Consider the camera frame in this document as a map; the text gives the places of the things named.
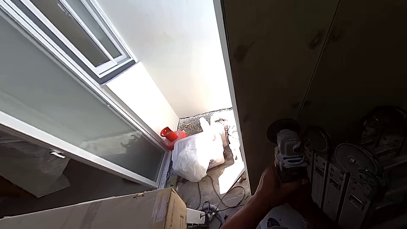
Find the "hand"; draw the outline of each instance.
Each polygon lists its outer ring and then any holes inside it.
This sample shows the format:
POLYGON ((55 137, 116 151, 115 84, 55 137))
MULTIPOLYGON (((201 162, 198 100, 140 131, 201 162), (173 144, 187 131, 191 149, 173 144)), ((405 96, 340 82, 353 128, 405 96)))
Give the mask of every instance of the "hand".
POLYGON ((272 209, 287 202, 292 193, 307 183, 309 183, 307 179, 283 183, 278 177, 276 166, 272 163, 261 175, 254 197, 272 209))
POLYGON ((313 204, 311 196, 311 183, 307 182, 299 190, 292 193, 287 202, 293 209, 300 213, 310 209, 310 206, 313 204))

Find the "grinding disc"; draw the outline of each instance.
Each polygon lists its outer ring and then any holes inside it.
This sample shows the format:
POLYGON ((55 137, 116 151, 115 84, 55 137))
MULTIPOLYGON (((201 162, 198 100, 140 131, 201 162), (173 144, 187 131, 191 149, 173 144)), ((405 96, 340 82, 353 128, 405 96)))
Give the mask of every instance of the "grinding disc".
POLYGON ((337 162, 351 176, 358 177, 359 170, 367 170, 373 175, 378 173, 378 164, 372 154, 359 145, 342 143, 336 147, 335 158, 337 162))
POLYGON ((277 143, 277 133, 281 130, 292 130, 300 133, 300 125, 294 119, 280 119, 269 126, 267 129, 267 138, 272 143, 277 143))

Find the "white plastic bag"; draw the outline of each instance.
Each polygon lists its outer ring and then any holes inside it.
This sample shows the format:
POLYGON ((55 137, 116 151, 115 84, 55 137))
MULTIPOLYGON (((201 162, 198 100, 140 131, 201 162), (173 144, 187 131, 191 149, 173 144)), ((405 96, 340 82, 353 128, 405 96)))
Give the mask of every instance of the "white plastic bag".
POLYGON ((210 157, 206 154, 203 138, 191 139, 185 148, 178 154, 177 161, 173 162, 176 174, 183 178, 198 182, 206 176, 210 157))
POLYGON ((204 118, 199 121, 203 133, 199 133, 199 136, 196 137, 191 136, 192 138, 188 140, 185 148, 173 161, 175 173, 192 182, 198 182, 206 176, 206 170, 214 152, 219 148, 223 152, 222 141, 215 141, 216 136, 209 123, 204 118))

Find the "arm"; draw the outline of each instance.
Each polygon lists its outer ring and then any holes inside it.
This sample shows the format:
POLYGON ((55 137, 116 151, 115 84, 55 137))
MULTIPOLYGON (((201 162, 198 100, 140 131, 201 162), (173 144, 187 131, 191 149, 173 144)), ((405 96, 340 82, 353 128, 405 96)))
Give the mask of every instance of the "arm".
POLYGON ((267 213, 286 202, 302 186, 302 181, 282 183, 274 164, 264 170, 256 193, 221 229, 255 229, 267 213))

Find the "white door frame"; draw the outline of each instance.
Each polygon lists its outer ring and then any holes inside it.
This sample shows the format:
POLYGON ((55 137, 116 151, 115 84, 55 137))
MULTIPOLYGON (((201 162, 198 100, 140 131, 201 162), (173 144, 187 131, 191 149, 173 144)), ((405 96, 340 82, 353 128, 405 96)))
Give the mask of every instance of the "white door frame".
POLYGON ((98 98, 120 118, 130 126, 139 129, 153 144, 165 151, 157 181, 152 181, 119 165, 109 162, 101 157, 91 154, 77 146, 63 141, 53 135, 39 130, 29 124, 26 124, 8 114, 0 111, 0 130, 15 135, 23 140, 40 144, 46 148, 60 151, 66 156, 83 162, 101 170, 116 174, 125 179, 146 185, 153 188, 162 188, 165 182, 166 174, 164 167, 169 166, 171 151, 165 147, 164 141, 144 122, 139 122, 138 117, 130 115, 119 103, 117 103, 100 84, 92 79, 84 70, 82 70, 65 52, 62 51, 46 34, 36 27, 32 21, 25 17, 18 8, 11 7, 10 1, 0 0, 0 16, 13 25, 28 40, 50 57, 58 66, 65 70, 71 77, 77 80, 91 94, 98 98))

